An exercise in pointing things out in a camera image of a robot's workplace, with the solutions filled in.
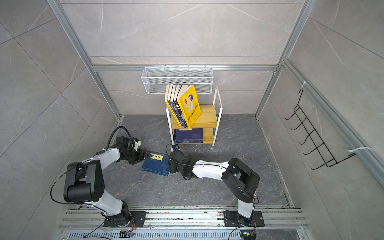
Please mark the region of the blue book yellow label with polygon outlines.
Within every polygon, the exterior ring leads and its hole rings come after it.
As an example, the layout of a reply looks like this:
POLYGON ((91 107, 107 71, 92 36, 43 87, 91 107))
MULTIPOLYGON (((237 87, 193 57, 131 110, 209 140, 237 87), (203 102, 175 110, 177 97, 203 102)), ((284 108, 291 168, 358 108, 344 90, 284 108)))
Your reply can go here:
POLYGON ((170 159, 167 155, 161 153, 150 152, 151 157, 146 159, 141 170, 168 177, 170 175, 170 159))

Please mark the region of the black book white characters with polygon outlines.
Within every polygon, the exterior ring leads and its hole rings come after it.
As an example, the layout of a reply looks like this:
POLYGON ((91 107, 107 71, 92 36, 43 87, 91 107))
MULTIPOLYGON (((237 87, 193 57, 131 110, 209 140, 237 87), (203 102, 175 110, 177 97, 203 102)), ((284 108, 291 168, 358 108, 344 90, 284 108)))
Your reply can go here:
POLYGON ((182 127, 188 128, 187 122, 186 122, 186 120, 184 118, 184 114, 182 112, 181 105, 178 102, 179 93, 180 93, 181 89, 182 89, 182 85, 176 85, 176 90, 175 90, 175 95, 174 95, 174 104, 178 110, 178 118, 179 118, 179 121, 180 121, 182 127))

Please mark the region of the yellow cartoon book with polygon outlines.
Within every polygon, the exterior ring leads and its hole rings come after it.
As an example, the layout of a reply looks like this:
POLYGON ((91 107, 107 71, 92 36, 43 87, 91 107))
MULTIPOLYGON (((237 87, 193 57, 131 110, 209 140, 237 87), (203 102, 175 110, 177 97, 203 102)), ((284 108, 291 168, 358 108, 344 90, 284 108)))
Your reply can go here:
POLYGON ((181 105, 184 118, 187 122, 187 129, 191 129, 202 113, 195 86, 182 85, 178 102, 181 105))

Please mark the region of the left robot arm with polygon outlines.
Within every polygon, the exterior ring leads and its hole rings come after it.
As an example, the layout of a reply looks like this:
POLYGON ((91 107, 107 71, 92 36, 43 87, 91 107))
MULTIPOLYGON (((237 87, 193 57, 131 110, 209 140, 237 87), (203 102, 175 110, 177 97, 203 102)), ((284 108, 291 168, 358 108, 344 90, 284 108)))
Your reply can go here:
POLYGON ((118 137, 114 145, 111 145, 112 138, 110 136, 102 151, 88 160, 69 164, 66 172, 59 176, 59 178, 66 177, 64 202, 54 199, 53 189, 50 189, 50 197, 53 202, 61 205, 88 205, 100 210, 106 222, 121 228, 127 226, 134 228, 135 218, 129 211, 127 203, 105 190, 103 170, 121 160, 135 165, 149 159, 151 153, 141 149, 141 141, 131 136, 118 137))

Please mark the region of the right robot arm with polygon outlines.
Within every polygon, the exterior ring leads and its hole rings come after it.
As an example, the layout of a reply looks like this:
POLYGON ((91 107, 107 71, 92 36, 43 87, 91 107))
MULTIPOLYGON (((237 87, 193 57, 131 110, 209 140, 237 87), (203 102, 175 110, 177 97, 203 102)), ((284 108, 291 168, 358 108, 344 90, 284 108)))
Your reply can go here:
POLYGON ((215 163, 203 160, 193 161, 181 152, 178 145, 172 146, 167 153, 170 173, 180 173, 189 181, 191 179, 214 179, 223 182, 238 199, 237 210, 225 211, 224 217, 232 226, 246 226, 254 222, 254 206, 259 203, 257 189, 260 176, 237 158, 228 162, 215 163))

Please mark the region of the wooden two-tier shelf rack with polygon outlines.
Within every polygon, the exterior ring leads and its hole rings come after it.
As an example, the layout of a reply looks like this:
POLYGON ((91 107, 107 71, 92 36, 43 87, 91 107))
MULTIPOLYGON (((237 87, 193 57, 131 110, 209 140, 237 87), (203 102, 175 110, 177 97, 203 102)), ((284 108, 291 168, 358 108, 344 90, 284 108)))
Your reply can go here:
MULTIPOLYGON (((191 129, 203 129, 204 142, 202 144, 211 144, 212 146, 214 146, 216 143, 218 128, 220 125, 220 120, 223 112, 223 103, 222 103, 222 99, 221 99, 220 91, 218 87, 215 87, 213 103, 211 105, 200 104, 200 107, 201 107, 202 113, 200 117, 197 119, 197 121, 193 124, 191 129)), ((170 112, 168 106, 166 108, 166 112, 167 112, 167 118, 169 123, 169 130, 171 134, 171 141, 172 141, 172 144, 176 144, 174 142, 174 130, 175 129, 191 130, 191 129, 179 127, 174 116, 170 112)))

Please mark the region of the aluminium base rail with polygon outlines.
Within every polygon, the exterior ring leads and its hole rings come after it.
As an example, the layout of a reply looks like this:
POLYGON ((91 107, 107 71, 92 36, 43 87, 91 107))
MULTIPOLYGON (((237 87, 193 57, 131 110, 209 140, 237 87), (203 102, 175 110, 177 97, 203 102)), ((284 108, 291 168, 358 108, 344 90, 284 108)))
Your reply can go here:
POLYGON ((59 240, 312 240, 300 209, 259 206, 249 224, 237 224, 235 209, 133 208, 134 220, 124 228, 108 224, 91 209, 68 210, 57 227, 59 240))

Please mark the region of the black wall hook rack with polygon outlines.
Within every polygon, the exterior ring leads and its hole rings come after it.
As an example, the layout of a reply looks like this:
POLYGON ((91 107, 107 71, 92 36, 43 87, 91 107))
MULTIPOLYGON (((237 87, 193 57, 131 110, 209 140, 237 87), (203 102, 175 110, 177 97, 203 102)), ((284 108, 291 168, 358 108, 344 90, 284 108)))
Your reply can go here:
POLYGON ((322 167, 331 168, 348 159, 351 159, 352 157, 355 157, 355 153, 349 153, 348 156, 342 160, 336 159, 326 142, 323 140, 323 137, 321 136, 320 132, 311 122, 308 115, 305 113, 305 111, 300 105, 303 92, 304 90, 299 90, 299 98, 297 104, 293 108, 293 113, 288 118, 285 118, 285 120, 290 121, 294 119, 299 121, 299 123, 294 128, 290 128, 291 131, 296 131, 298 129, 303 129, 305 131, 306 137, 303 141, 299 142, 300 146, 304 146, 307 142, 310 142, 313 145, 313 148, 309 152, 303 153, 303 155, 309 156, 315 152, 320 156, 321 164, 318 167, 311 167, 311 170, 318 170, 322 167))

